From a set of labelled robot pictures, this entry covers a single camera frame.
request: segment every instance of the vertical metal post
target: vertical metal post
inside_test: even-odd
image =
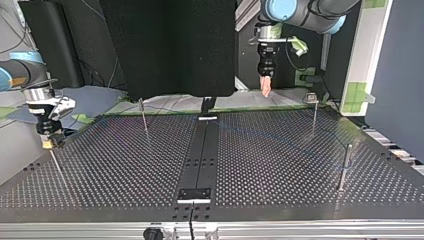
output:
[[[57,161],[56,155],[54,154],[53,150],[49,150],[50,155],[52,156],[53,162],[56,165],[57,170],[59,173],[62,173],[62,169],[60,168],[59,162]]]
[[[315,123],[317,122],[318,104],[319,104],[319,101],[316,101],[315,102],[315,112],[314,112],[314,129],[315,129]]]
[[[145,112],[144,112],[143,98],[140,98],[140,100],[138,100],[138,108],[141,112],[141,115],[143,116],[144,130],[146,130],[146,133],[149,134],[148,129],[147,129],[146,115],[145,115]]]
[[[347,174],[349,163],[350,163],[350,157],[352,155],[352,149],[353,149],[352,144],[348,144],[346,149],[345,159],[343,162],[342,175],[340,177],[339,191],[344,191],[344,184],[345,184],[346,174]]]

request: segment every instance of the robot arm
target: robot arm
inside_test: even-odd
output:
[[[296,37],[281,38],[282,26],[289,24],[320,34],[335,34],[343,26],[346,14],[360,0],[261,0],[260,21],[256,24],[258,73],[262,93],[268,96],[275,73],[275,58],[281,43],[292,43],[300,57],[307,53],[304,42]]]
[[[59,119],[70,113],[75,101],[57,96],[51,87],[46,66],[38,52],[14,52],[10,60],[0,62],[0,91],[21,87],[30,113],[38,120],[37,133],[43,148],[63,145],[64,134]]]

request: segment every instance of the optical breadboard table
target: optical breadboard table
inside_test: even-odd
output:
[[[146,116],[147,131],[141,116],[100,118],[56,150],[61,171],[44,156],[0,187],[0,239],[142,236],[152,226],[182,229],[182,239],[210,226],[227,229],[220,239],[278,237],[293,224],[424,237],[424,177],[347,119],[319,110],[314,124],[309,109],[216,116]],[[181,204],[196,189],[209,201]],[[316,236],[309,230],[301,235]]]

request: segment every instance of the gray panel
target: gray panel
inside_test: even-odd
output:
[[[376,102],[366,115],[370,126],[419,160],[424,160],[423,8],[421,0],[393,1],[371,93]]]
[[[220,114],[208,220],[424,218],[418,172],[345,118],[319,111],[313,133],[312,116],[312,110]],[[351,165],[339,192],[349,143]]]
[[[0,188],[0,222],[171,221],[195,123],[147,117],[146,134],[141,117],[100,120],[57,151],[63,175],[44,159]]]

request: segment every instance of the orange object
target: orange object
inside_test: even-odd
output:
[[[271,92],[271,77],[261,77],[261,90],[262,94],[265,97],[268,97],[269,93]]]

